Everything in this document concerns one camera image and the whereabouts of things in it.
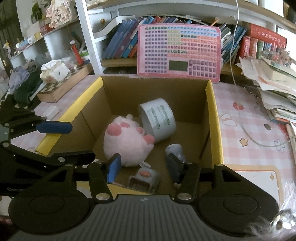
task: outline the pink plush toy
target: pink plush toy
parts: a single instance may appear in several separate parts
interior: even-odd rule
[[[104,154],[110,159],[115,153],[121,155],[121,164],[135,167],[143,163],[154,147],[155,138],[145,135],[139,123],[133,121],[132,115],[119,116],[108,125],[104,138]]]

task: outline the dark green cloth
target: dark green cloth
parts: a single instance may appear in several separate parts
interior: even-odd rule
[[[13,97],[20,108],[30,104],[29,97],[32,96],[42,83],[40,78],[41,71],[30,74],[29,78],[15,91]]]

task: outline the green display screen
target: green display screen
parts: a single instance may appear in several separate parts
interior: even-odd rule
[[[186,61],[169,61],[169,70],[177,70],[177,71],[187,71],[188,62]]]

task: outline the white wire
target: white wire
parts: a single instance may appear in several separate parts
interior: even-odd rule
[[[234,47],[234,36],[235,36],[235,32],[237,30],[237,26],[239,24],[239,4],[237,2],[237,0],[235,0],[235,2],[237,3],[237,23],[235,25],[235,29],[234,29],[234,33],[233,33],[233,40],[232,40],[232,46],[231,46],[231,49],[230,49],[230,70],[231,70],[231,75],[232,75],[232,79],[233,79],[233,83],[235,85],[235,89],[236,89],[236,99],[237,99],[237,103],[239,104],[239,93],[238,93],[238,87],[237,87],[237,84],[235,82],[235,79],[234,79],[234,74],[233,74],[233,70],[232,70],[232,50],[233,50],[233,47]],[[262,146],[262,147],[279,147],[279,146],[282,146],[282,145],[285,145],[285,144],[288,144],[289,142],[293,141],[296,139],[296,136],[293,136],[292,139],[290,139],[289,141],[287,142],[284,142],[284,143],[281,143],[279,145],[273,145],[273,146],[267,146],[267,145],[263,145],[257,141],[255,141],[251,136],[250,134],[246,131],[246,129],[244,128],[243,124],[242,124],[242,119],[240,117],[240,114],[239,114],[239,109],[237,108],[237,113],[239,115],[239,121],[240,121],[240,126],[241,128],[243,129],[243,131],[245,132],[245,134],[254,142],[256,143],[257,145],[259,146]]]

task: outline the ribbed surface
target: ribbed surface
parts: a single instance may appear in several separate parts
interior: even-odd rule
[[[191,206],[174,203],[169,196],[120,195],[113,203],[98,204],[89,218],[75,229],[51,236],[19,231],[10,240],[241,241],[242,238],[212,230]]]

